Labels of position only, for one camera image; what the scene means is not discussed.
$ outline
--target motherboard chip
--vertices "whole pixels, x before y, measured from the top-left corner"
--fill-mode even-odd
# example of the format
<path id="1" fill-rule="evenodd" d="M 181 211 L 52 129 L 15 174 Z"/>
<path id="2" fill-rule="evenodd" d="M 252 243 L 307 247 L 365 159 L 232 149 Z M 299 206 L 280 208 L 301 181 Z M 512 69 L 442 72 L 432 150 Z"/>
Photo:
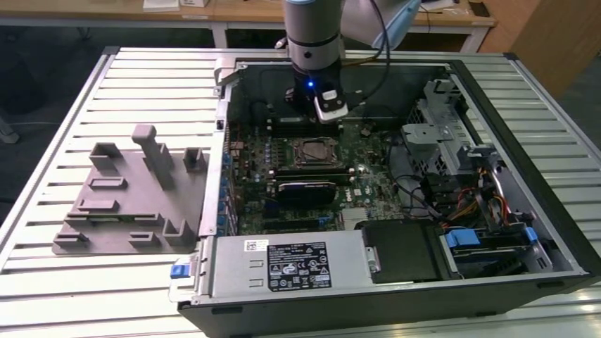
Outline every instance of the motherboard chip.
<path id="1" fill-rule="evenodd" d="M 336 157 L 337 144 L 339 142 L 329 137 L 296 141 L 292 146 L 295 148 L 295 164 L 297 168 L 305 166 L 336 167 L 339 165 Z"/>
<path id="2" fill-rule="evenodd" d="M 325 161 L 328 159 L 328 148 L 324 142 L 305 142 L 303 147 L 307 162 Z"/>

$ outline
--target wooden desk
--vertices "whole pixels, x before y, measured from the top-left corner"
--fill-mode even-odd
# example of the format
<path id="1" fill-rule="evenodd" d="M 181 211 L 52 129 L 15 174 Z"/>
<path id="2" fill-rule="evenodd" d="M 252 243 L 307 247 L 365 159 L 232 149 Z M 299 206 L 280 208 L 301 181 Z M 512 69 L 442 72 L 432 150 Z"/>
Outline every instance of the wooden desk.
<path id="1" fill-rule="evenodd" d="M 0 25 L 71 27 L 208 28 L 217 48 L 228 47 L 228 29 L 284 29 L 281 0 L 211 0 L 208 7 L 145 13 L 144 0 L 0 0 Z M 476 52 L 493 18 L 436 11 L 417 15 L 409 32 L 468 35 L 461 51 Z"/>
<path id="2" fill-rule="evenodd" d="M 228 29 L 284 29 L 281 0 L 216 0 L 213 11 L 213 35 L 216 41 L 227 43 Z M 497 24 L 496 19 L 474 16 L 468 0 L 456 5 L 457 13 L 436 10 L 418 13 L 409 32 L 468 35 L 461 52 L 476 53 L 488 29 Z"/>

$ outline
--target wooden cabinet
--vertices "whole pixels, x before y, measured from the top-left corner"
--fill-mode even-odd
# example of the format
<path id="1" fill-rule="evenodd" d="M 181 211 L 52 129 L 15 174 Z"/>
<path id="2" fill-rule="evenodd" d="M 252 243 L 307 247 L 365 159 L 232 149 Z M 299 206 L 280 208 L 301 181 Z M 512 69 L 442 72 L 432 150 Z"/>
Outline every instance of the wooden cabinet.
<path id="1" fill-rule="evenodd" d="M 558 98 L 601 49 L 601 0 L 484 0 L 497 19 L 481 52 L 514 52 Z"/>

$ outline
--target metal slotted table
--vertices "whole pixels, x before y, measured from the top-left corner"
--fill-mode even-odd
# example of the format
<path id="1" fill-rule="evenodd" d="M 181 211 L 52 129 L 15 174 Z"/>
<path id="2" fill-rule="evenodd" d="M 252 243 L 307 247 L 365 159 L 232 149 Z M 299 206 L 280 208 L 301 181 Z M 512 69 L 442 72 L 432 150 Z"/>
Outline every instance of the metal slotted table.
<path id="1" fill-rule="evenodd" d="M 209 151 L 219 105 L 216 65 L 236 57 L 285 55 L 265 50 L 107 50 L 0 228 L 0 332 L 7 337 L 204 337 L 167 297 L 171 264 L 181 255 L 57 257 L 52 239 L 88 175 L 95 143 L 137 149 L 129 138 L 135 124 L 152 123 L 157 141 L 172 151 L 189 146 Z M 365 56 L 365 52 L 347 55 Z M 500 54 L 394 53 L 393 57 L 464 61 L 601 252 L 600 152 L 521 62 Z M 482 140 L 489 139 L 473 122 Z M 540 299 L 504 315 L 287 337 L 546 337 L 556 332 L 598 337 L 600 313 L 601 291 L 593 286 Z"/>

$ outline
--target motherboard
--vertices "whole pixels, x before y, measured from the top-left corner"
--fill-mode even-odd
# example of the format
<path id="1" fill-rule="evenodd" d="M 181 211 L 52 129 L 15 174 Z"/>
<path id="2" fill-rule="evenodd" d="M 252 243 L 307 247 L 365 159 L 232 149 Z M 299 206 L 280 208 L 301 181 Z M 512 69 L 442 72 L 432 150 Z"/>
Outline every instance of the motherboard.
<path id="1" fill-rule="evenodd" d="M 323 133 L 332 136 L 296 137 L 309 133 L 283 132 L 276 125 L 233 126 L 239 234 L 344 230 L 345 209 L 362 220 L 404 217 L 386 165 L 390 132 L 369 122 L 341 121 Z"/>

